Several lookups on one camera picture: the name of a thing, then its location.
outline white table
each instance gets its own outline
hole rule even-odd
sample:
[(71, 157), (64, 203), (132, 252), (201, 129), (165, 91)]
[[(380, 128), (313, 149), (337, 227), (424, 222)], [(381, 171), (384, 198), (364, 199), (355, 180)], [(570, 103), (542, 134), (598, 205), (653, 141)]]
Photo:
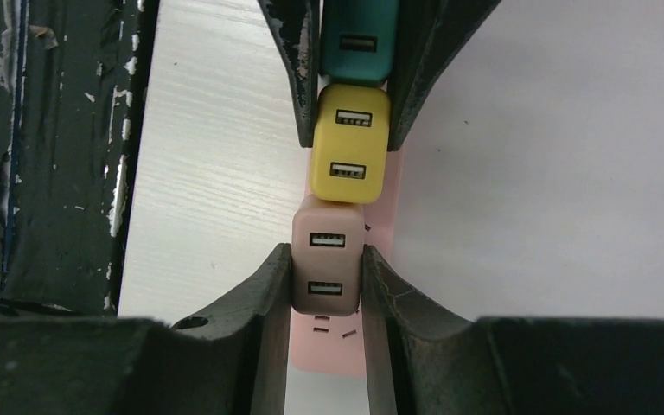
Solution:
[[(290, 240), (307, 152), (255, 0), (163, 0), (120, 314), (174, 322)], [(664, 317), (664, 1), (506, 0), (408, 140), (393, 263), (466, 317)], [(287, 413), (367, 413), (290, 368)]]

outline power outlet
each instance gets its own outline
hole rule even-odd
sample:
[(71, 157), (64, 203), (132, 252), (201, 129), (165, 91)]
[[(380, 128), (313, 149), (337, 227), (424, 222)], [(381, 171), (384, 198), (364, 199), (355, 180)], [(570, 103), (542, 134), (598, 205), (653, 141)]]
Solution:
[[(365, 206), (365, 243), (387, 260), (393, 249), (393, 226), (399, 199), (403, 149), (388, 153), (380, 198)], [(362, 312), (347, 317), (306, 316), (291, 312), (291, 364), (299, 370), (347, 376), (365, 375)]]

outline usb charging port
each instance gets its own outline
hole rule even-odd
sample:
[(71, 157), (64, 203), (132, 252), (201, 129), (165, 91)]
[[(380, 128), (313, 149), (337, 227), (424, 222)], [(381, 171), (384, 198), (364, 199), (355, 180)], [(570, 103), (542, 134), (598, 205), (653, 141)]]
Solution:
[(365, 166), (360, 166), (359, 164), (331, 163), (329, 165), (329, 175), (348, 179), (364, 179)]
[(354, 50), (374, 54), (378, 49), (378, 38), (365, 35), (340, 35), (340, 50)]
[(337, 124), (355, 125), (357, 127), (369, 127), (373, 124), (373, 114), (370, 112), (337, 110), (335, 122)]
[(310, 233), (310, 246), (344, 248), (345, 235), (341, 233)]
[(309, 282), (309, 294), (320, 294), (322, 296), (341, 296), (342, 284)]

